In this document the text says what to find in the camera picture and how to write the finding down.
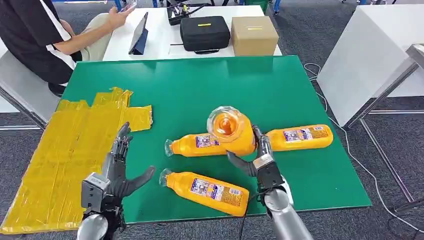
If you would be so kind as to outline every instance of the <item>black case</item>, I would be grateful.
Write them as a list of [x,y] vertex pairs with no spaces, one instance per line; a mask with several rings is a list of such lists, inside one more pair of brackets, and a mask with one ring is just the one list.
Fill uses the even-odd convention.
[[222,16],[188,17],[179,26],[186,51],[207,51],[226,48],[230,30]]

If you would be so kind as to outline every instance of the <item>plastic bottle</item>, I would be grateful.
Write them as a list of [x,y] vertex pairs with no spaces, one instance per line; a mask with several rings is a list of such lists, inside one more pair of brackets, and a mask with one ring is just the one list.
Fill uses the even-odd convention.
[[274,152],[325,148],[333,142],[333,133],[324,124],[275,129],[266,135]]
[[207,119],[206,128],[224,149],[238,156],[255,151],[251,122],[234,107],[220,106],[213,110]]
[[170,157],[173,154],[185,157],[200,157],[226,154],[225,148],[209,133],[189,134],[179,140],[165,141],[165,154]]
[[180,197],[237,217],[242,217],[248,206],[247,189],[193,172],[177,173],[165,168],[159,184]]

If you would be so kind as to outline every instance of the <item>black shirt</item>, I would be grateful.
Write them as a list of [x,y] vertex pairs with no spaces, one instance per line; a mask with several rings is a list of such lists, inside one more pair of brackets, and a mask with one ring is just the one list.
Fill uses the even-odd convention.
[[65,55],[53,44],[71,38],[51,0],[0,0],[0,38],[8,50],[46,82],[67,83],[81,52]]

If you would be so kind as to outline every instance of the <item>robotic hand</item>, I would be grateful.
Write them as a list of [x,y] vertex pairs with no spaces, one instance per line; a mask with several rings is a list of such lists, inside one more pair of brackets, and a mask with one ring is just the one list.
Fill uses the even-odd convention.
[[246,175],[257,178],[257,191],[267,215],[273,221],[277,239],[313,240],[302,219],[293,209],[290,188],[274,161],[270,140],[252,125],[256,140],[256,159],[246,162],[227,151],[228,160]]
[[82,181],[81,206],[86,208],[78,227],[77,240],[111,240],[118,228],[125,229],[122,199],[142,187],[153,176],[150,166],[140,176],[128,180],[126,157],[132,136],[130,123],[118,131],[110,152],[107,153],[101,174],[91,173]]

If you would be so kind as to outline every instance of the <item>yellow tape patch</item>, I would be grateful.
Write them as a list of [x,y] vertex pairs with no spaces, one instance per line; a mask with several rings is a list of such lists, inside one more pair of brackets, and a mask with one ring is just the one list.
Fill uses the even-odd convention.
[[128,107],[131,91],[97,93],[92,107],[61,100],[50,119],[7,215],[3,234],[76,229],[83,216],[81,182],[100,173],[119,128],[150,129],[152,106]]

